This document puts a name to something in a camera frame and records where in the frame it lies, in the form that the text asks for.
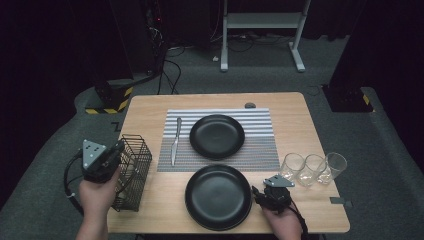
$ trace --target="striped placemat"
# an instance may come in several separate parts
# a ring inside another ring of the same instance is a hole
[[[209,160],[190,145],[190,130],[202,117],[222,114],[237,120],[244,129],[245,141],[240,150],[220,161]],[[171,165],[171,146],[177,131],[177,118],[182,125],[175,166]],[[274,132],[268,108],[253,109],[190,109],[168,110],[163,132],[158,172],[195,172],[211,164],[226,164],[242,172],[275,171],[280,163],[275,146]]]

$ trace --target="black round object on table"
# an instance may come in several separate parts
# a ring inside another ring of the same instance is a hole
[[[252,206],[250,185],[237,169],[215,164],[198,170],[188,181],[185,204],[201,226],[224,231],[246,219]]]
[[[226,115],[209,115],[197,121],[190,131],[190,144],[200,155],[220,160],[236,153],[244,143],[244,130]]]

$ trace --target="knife handle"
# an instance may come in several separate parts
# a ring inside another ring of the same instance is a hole
[[[183,120],[180,117],[177,118],[177,135],[175,135],[177,138],[180,136],[182,121]]]

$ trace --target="wire basket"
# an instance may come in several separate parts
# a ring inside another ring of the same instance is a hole
[[[138,212],[152,154],[140,135],[124,134],[122,140],[125,142],[125,149],[121,153],[121,174],[112,208],[118,212]]]

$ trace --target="clear glass cup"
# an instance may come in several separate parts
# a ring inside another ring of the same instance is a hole
[[[305,167],[297,175],[297,181],[305,187],[310,187],[326,168],[327,162],[324,158],[316,154],[311,154],[306,157]]]
[[[289,153],[284,157],[280,175],[287,180],[293,181],[304,167],[305,159],[302,156],[297,153]]]
[[[327,167],[318,177],[317,181],[322,184],[329,184],[347,168],[346,158],[339,153],[331,152],[325,156]]]

